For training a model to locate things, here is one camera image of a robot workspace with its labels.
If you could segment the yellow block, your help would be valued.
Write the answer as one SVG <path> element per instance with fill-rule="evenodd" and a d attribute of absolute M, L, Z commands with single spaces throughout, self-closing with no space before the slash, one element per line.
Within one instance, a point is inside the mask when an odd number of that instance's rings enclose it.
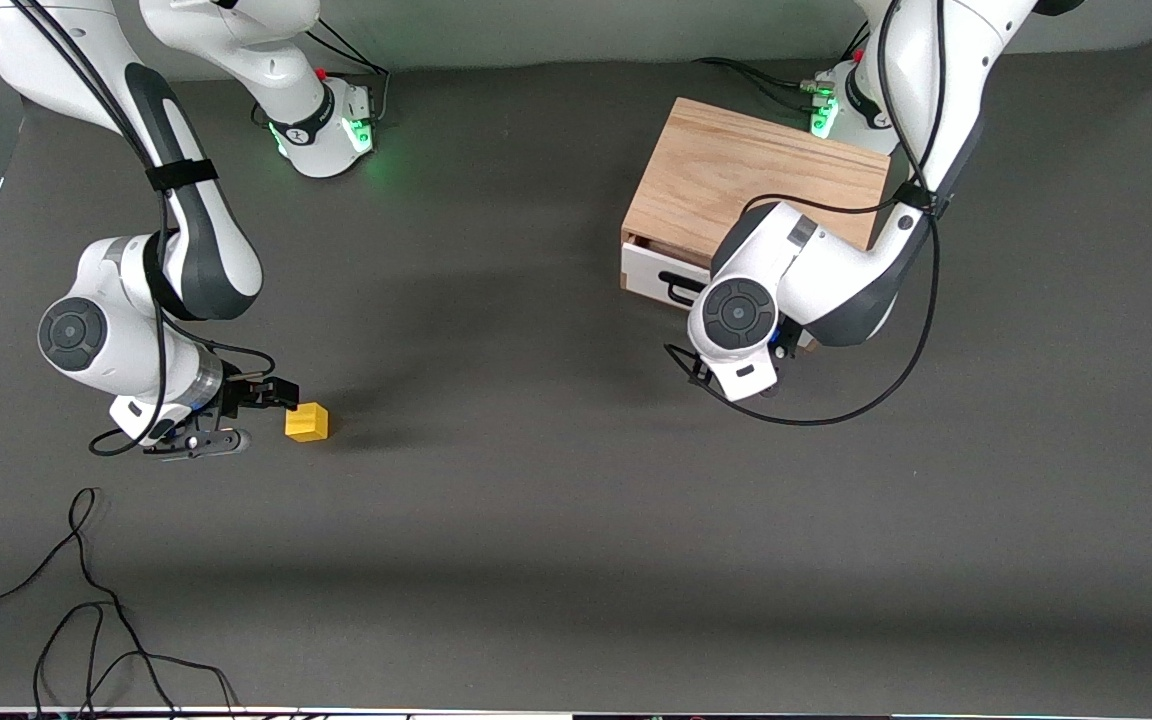
<path fill-rule="evenodd" d="M 316 402 L 285 410 L 285 437 L 306 444 L 329 438 L 329 411 Z"/>

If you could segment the black drawer handle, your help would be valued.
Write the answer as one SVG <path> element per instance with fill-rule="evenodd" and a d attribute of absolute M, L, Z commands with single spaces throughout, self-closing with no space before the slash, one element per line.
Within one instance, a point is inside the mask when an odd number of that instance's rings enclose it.
<path fill-rule="evenodd" d="M 657 278 L 666 287 L 667 300 L 680 306 L 694 306 L 700 293 L 707 288 L 707 282 L 695 281 L 673 272 L 659 272 Z"/>

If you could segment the wooden drawer with white front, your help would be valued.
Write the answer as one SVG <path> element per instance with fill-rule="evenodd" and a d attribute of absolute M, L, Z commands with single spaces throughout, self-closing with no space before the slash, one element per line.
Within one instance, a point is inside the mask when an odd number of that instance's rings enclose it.
<path fill-rule="evenodd" d="M 707 285 L 710 282 L 708 270 L 672 258 L 672 256 L 647 249 L 647 247 L 637 245 L 632 241 L 623 242 L 621 245 L 620 270 L 622 290 L 636 293 L 646 300 L 654 300 L 660 304 L 675 306 L 680 310 L 689 310 L 690 306 L 672 304 L 667 300 L 666 287 L 657 278 L 659 272 L 673 272 L 692 278 L 695 281 L 707 282 Z"/>

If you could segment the wooden drawer cabinet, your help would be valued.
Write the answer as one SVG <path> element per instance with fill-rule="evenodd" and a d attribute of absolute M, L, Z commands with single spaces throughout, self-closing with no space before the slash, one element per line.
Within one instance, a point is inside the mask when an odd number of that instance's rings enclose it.
<path fill-rule="evenodd" d="M 679 97 L 637 183 L 621 243 L 632 241 L 708 270 L 748 200 L 763 194 L 823 202 L 801 206 L 817 223 L 867 250 L 869 209 L 896 181 L 890 156 Z"/>

